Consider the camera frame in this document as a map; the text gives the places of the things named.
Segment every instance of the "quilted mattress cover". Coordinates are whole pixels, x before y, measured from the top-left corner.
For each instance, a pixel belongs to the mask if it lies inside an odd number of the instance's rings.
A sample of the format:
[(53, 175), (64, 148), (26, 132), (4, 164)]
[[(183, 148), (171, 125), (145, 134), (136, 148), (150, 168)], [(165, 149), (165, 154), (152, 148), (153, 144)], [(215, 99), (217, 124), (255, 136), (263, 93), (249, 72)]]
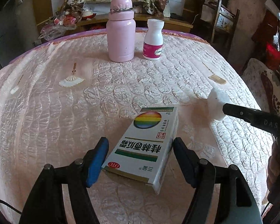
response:
[[(200, 158), (238, 165), (261, 208), (272, 137), (234, 117), (208, 119), (206, 110), (213, 87), (221, 87), (237, 105), (259, 109), (245, 83), (198, 37), (164, 31), (161, 58), (149, 61), (141, 56), (144, 36), (145, 30), (137, 30), (135, 57), (125, 63), (109, 61), (106, 31), (99, 30), (39, 46), (0, 70), (0, 199), (22, 210), (46, 163), (68, 165), (101, 136), (112, 149), (142, 107), (175, 105), (177, 136)], [(60, 86), (74, 62), (85, 81)], [(212, 81), (213, 74), (227, 83)], [(20, 89), (11, 94), (17, 84)], [(214, 220), (218, 192), (216, 186), (208, 223)], [(66, 186), (63, 193), (68, 222), (75, 223)], [(158, 224), (181, 223), (194, 189), (171, 154), (159, 195), (105, 172), (88, 193), (101, 223)], [(19, 221), (17, 213), (1, 208), (11, 222)]]

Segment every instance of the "thermos lid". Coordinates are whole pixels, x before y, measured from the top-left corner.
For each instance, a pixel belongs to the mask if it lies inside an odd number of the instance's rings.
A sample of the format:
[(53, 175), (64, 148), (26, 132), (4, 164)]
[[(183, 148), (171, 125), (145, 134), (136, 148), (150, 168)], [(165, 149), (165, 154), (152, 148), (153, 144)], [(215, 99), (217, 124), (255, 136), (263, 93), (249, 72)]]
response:
[(110, 5), (110, 20), (128, 20), (134, 18), (132, 0), (112, 0)]
[(132, 0), (112, 0), (110, 5), (111, 12), (121, 12), (132, 10)]

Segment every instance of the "black cable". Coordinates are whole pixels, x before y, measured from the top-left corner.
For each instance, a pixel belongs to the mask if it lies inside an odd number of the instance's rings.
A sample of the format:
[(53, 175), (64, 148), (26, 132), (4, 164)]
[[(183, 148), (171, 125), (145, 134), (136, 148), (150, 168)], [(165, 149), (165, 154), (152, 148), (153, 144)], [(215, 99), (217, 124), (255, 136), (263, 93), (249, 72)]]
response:
[(3, 201), (3, 200), (0, 200), (0, 203), (6, 205), (6, 206), (9, 207), (9, 208), (11, 208), (12, 210), (14, 210), (15, 212), (19, 213), (20, 215), (22, 214), (22, 213), (21, 213), (20, 211), (18, 211), (16, 208), (12, 207), (10, 204), (6, 203), (6, 202)]
[(270, 203), (267, 203), (267, 205), (265, 206), (265, 208), (263, 209), (261, 216), (263, 215), (263, 213), (265, 212), (265, 210), (267, 209), (267, 207), (269, 206)]

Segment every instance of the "white bottle cap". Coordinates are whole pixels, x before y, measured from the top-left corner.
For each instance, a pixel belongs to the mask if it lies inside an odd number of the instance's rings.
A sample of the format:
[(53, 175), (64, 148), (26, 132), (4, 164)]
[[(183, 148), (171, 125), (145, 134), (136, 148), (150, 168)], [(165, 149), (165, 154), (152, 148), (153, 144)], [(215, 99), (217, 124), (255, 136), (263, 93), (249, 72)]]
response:
[(164, 27), (164, 21), (159, 20), (159, 19), (148, 19), (147, 20), (147, 26), (153, 26), (153, 27), (159, 27), (163, 28)]

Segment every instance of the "bolt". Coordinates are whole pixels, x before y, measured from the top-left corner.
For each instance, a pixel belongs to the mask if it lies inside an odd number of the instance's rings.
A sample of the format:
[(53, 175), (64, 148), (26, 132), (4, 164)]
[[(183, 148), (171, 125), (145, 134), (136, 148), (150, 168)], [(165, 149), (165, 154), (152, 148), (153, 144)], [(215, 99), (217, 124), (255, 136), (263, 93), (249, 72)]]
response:
[(199, 163), (202, 165), (206, 165), (206, 164), (208, 164), (208, 161), (206, 159), (202, 158), (199, 160)]
[(234, 165), (234, 164), (231, 164), (230, 165), (230, 168), (232, 169), (232, 170), (238, 170), (239, 168), (236, 166), (236, 165)]
[(75, 164), (76, 165), (81, 165), (83, 163), (83, 159), (82, 158), (78, 158), (75, 160)]
[(49, 170), (51, 168), (51, 164), (47, 163), (46, 165), (43, 166), (45, 170)]

